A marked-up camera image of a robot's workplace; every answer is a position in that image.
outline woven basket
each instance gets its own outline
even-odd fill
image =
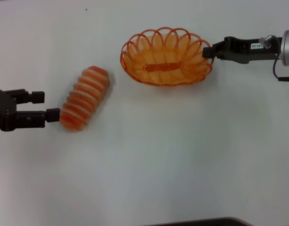
[[[138,82],[154,86],[188,85],[204,80],[212,71],[213,60],[209,63],[202,57],[203,43],[210,47],[207,41],[182,28],[146,30],[125,43],[120,62]]]

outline label sticker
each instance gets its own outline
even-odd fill
[[[250,49],[264,48],[261,43],[252,43]]]

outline robotic arm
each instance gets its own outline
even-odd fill
[[[32,102],[44,103],[44,92],[29,94],[24,89],[0,90],[0,129],[13,131],[18,128],[44,128],[45,122],[59,121],[59,108],[44,111],[17,112],[17,105]]]
[[[274,35],[251,40],[226,37],[224,41],[204,48],[203,57],[230,60],[240,64],[248,64],[252,60],[275,60],[274,76],[278,81],[289,81],[289,77],[278,77],[275,72],[278,59],[281,59],[284,66],[289,66],[289,31],[286,31],[282,38]]]

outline striped orange object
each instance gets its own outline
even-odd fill
[[[153,86],[188,85],[212,71],[202,57],[209,43],[183,28],[162,27],[133,35],[121,50],[120,63],[134,80]]]
[[[85,69],[60,111],[59,122],[68,130],[83,130],[103,99],[109,84],[107,71],[95,66]]]

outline white background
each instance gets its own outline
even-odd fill
[[[140,226],[232,216],[289,225],[289,83],[273,61],[216,60],[158,88],[121,68],[135,33],[183,27],[211,44],[289,30],[289,0],[2,0],[0,89],[61,107],[82,69],[112,87],[88,127],[0,131],[0,226]],[[289,76],[278,63],[277,73]]]

